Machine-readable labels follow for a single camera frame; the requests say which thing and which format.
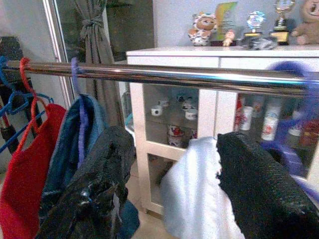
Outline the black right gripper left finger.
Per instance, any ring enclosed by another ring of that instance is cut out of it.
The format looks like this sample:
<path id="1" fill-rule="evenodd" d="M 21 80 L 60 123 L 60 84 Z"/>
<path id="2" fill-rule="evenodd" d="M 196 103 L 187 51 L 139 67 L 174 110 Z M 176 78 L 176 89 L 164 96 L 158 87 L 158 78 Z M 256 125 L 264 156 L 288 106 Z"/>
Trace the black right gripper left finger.
<path id="1" fill-rule="evenodd" d="M 110 126 L 96 140 L 37 233 L 39 239 L 117 239 L 135 160 L 134 139 Z"/>

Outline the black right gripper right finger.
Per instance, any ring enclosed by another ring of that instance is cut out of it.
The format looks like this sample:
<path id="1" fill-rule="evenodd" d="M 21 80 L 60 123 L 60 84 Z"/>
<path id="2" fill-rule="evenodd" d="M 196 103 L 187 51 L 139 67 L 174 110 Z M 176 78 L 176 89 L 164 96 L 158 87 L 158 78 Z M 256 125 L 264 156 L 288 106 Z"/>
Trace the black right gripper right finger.
<path id="1" fill-rule="evenodd" d="M 317 239 L 319 210 L 269 152 L 239 132 L 219 134 L 219 186 L 247 239 Z"/>

